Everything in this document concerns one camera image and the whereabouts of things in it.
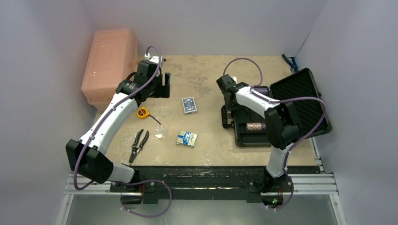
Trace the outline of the blue playing card deck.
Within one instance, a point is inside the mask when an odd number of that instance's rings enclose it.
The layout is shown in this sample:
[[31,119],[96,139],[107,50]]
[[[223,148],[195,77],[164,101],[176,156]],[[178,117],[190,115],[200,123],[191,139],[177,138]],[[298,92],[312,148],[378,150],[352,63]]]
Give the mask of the blue playing card deck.
[[194,97],[182,98],[184,114],[195,113],[197,111],[197,106]]

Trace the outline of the black poker set case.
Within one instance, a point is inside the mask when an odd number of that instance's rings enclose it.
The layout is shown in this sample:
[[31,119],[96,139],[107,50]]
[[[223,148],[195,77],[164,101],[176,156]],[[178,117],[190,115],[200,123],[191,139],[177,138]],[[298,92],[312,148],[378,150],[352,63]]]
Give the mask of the black poker set case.
[[[332,124],[319,102],[321,94],[318,92],[313,74],[310,69],[304,68],[276,83],[270,85],[269,96],[281,103],[293,103],[298,113],[302,135],[315,137],[327,134],[332,130]],[[238,147],[256,147],[255,135],[239,131],[239,136],[235,136],[235,143]],[[269,143],[263,142],[261,146],[270,146]]]

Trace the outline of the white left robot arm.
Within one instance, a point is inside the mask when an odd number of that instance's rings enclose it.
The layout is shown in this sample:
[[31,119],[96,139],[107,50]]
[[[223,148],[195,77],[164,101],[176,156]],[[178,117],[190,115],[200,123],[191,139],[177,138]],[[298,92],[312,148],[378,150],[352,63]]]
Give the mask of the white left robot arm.
[[95,124],[79,140],[67,142],[66,153],[75,183],[80,174],[97,183],[121,182],[129,192],[139,188],[135,170],[110,161],[106,153],[116,133],[141,103],[148,98],[170,96],[170,73],[162,73],[163,62],[162,57],[140,61],[136,72],[118,84],[110,104]]

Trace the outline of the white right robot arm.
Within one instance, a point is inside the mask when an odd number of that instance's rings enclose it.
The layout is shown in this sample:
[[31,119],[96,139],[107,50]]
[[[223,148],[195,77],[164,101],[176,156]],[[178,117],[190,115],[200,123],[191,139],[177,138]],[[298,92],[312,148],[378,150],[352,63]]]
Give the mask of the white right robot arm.
[[271,146],[270,158],[262,180],[262,188],[270,191],[281,186],[287,177],[287,161],[291,147],[302,135],[302,126],[293,103],[281,103],[257,92],[247,83],[236,83],[229,75],[216,81],[224,98],[221,110],[222,126],[234,128],[235,136],[247,123],[260,123],[259,131],[244,129],[255,135],[255,146],[267,142]]

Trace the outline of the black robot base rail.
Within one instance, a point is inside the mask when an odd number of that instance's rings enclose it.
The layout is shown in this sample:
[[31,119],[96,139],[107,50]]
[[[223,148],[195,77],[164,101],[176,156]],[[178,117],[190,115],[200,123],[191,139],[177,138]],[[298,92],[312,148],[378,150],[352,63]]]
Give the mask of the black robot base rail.
[[290,194],[334,195],[332,174],[317,166],[292,166],[288,178],[266,180],[263,166],[139,166],[141,185],[92,183],[78,191],[69,178],[70,195],[118,195],[132,203],[156,204],[159,200],[241,200],[279,206]]

